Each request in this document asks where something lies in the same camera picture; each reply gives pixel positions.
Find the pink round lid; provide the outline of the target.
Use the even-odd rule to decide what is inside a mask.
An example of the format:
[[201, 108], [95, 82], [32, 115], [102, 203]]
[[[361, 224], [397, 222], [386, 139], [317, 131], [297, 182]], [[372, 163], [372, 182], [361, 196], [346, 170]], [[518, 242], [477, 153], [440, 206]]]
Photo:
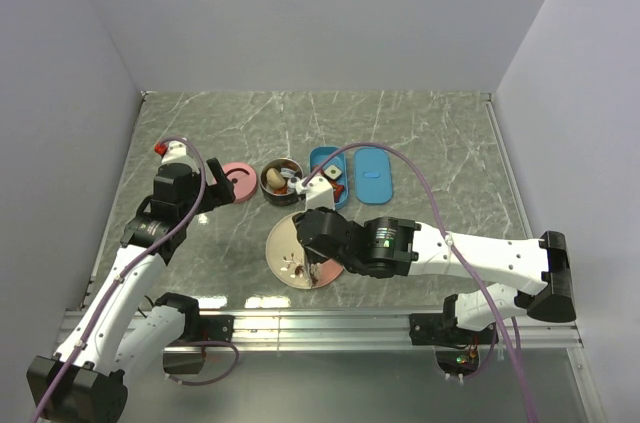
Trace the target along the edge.
[[234, 186], [235, 204], [244, 203], [258, 189], [258, 175], [247, 163], [231, 162], [222, 167], [225, 176]]

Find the steel serving tongs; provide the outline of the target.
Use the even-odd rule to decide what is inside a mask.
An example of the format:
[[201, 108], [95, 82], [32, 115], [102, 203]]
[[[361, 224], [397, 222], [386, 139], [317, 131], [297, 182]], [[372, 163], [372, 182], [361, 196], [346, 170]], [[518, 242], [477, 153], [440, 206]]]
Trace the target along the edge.
[[309, 256], [307, 252], [304, 252], [303, 256], [303, 275], [307, 286], [313, 288], [318, 281], [318, 263], [315, 257]]

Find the dark red octopus sausage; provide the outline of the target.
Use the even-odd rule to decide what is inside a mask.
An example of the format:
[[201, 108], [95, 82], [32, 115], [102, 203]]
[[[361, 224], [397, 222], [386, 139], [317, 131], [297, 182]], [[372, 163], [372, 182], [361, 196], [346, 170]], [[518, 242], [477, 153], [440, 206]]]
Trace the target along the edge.
[[290, 275], [290, 282], [296, 288], [311, 289], [314, 288], [320, 279], [320, 269], [317, 265], [304, 267], [297, 266]]

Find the red chicken drumstick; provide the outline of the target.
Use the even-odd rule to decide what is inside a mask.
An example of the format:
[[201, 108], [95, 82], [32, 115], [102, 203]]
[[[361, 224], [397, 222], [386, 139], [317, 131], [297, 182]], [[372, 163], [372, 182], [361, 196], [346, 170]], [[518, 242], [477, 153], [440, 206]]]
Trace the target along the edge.
[[333, 195], [336, 198], [339, 198], [341, 194], [344, 192], [345, 186], [334, 181], [331, 181], [330, 184], [333, 188]]

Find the beige round bun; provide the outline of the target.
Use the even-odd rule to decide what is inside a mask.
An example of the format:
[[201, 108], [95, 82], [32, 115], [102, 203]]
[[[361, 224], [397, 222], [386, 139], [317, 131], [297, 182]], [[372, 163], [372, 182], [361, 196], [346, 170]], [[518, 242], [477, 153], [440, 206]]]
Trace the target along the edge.
[[280, 171], [275, 168], [269, 168], [265, 174], [267, 184], [274, 190], [279, 190], [286, 185], [286, 181], [283, 178]]

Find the sushi roll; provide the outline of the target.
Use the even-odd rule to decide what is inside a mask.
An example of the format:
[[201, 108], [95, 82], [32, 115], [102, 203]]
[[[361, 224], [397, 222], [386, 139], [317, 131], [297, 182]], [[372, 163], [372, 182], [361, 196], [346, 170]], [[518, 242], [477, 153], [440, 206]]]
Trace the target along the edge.
[[337, 181], [342, 176], [342, 170], [336, 165], [325, 167], [323, 172], [324, 175], [332, 181]]

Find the white round rice cake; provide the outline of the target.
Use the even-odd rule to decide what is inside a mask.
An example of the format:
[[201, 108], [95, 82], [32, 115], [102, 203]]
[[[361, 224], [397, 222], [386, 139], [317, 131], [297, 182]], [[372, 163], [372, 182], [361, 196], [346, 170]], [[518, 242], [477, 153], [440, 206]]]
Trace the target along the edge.
[[280, 169], [280, 173], [282, 176], [284, 176], [285, 178], [293, 178], [296, 176], [296, 172], [293, 169], [290, 168], [284, 168], [282, 167]]

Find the blue lunch box lid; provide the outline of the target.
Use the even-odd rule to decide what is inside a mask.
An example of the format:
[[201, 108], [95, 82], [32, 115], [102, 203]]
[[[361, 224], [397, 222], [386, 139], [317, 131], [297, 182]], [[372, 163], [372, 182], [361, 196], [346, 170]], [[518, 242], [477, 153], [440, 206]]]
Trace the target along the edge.
[[387, 153], [364, 147], [354, 153], [354, 182], [357, 199], [368, 205], [383, 205], [393, 197], [391, 164]]

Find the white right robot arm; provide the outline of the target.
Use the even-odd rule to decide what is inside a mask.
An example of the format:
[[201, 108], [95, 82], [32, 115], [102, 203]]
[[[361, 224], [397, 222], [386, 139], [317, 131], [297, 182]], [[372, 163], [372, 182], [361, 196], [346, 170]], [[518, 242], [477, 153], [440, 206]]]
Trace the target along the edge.
[[352, 274], [378, 279], [424, 275], [470, 278], [474, 293], [445, 299], [442, 334], [452, 342], [500, 320], [526, 315], [545, 323], [576, 319], [564, 234], [503, 240], [441, 233], [426, 223], [380, 217], [364, 224], [318, 208], [293, 218], [309, 265], [333, 260]]

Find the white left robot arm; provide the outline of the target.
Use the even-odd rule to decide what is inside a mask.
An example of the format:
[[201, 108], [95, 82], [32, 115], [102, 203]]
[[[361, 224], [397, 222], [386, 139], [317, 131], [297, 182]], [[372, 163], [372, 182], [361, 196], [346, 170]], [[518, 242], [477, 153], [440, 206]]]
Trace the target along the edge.
[[193, 217], [234, 199], [217, 159], [163, 159], [84, 316], [52, 356], [35, 357], [27, 370], [35, 421], [116, 422], [134, 381], [166, 347], [203, 346], [206, 324], [192, 297], [166, 293], [142, 322], [131, 321]]

